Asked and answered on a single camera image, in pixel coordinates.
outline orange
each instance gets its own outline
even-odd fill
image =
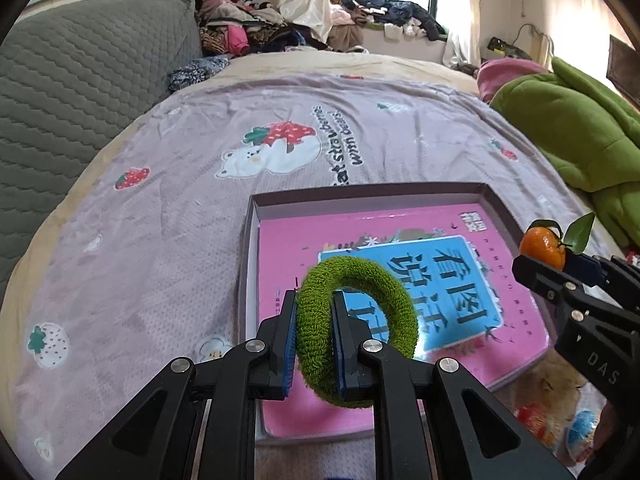
[[[540,260],[556,270],[564,269],[564,245],[558,235],[547,227],[532,227],[524,233],[520,254]]]

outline gray quilted cover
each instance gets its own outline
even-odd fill
[[[85,0],[0,46],[0,299],[44,219],[113,137],[202,56],[193,0]]]

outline green hair tie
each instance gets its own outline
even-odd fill
[[[306,275],[298,293],[296,351],[299,368],[313,391],[344,408],[366,408],[369,401],[344,402],[335,386],[331,302],[334,290],[356,288],[369,294],[384,312],[389,344],[402,355],[414,357],[418,320],[414,304],[402,284],[379,264],[352,256],[334,256]]]

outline pink cushion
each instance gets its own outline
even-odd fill
[[[487,61],[478,71],[478,89],[480,98],[488,103],[494,98],[497,91],[524,75],[548,73],[542,65],[528,59],[514,59],[506,57],[504,59],[494,59]]]

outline metal screw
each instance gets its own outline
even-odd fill
[[[382,343],[377,339],[367,339],[364,343],[362,343],[362,347],[367,352],[375,354],[376,352],[380,352],[382,350]]]
[[[174,359],[171,363],[171,371],[177,374],[181,374],[182,372],[186,372],[191,367],[191,364],[187,359],[182,357],[178,359]]]
[[[458,368],[460,368],[460,365],[458,364],[458,361],[456,361],[455,359],[451,357],[445,357],[440,361],[440,368],[442,368],[444,371],[448,372],[449,374],[452,374],[453,372],[458,371]]]
[[[265,346],[264,341],[260,341],[259,339],[251,339],[251,341],[247,341],[246,345],[244,345],[246,350],[252,354],[262,352]]]

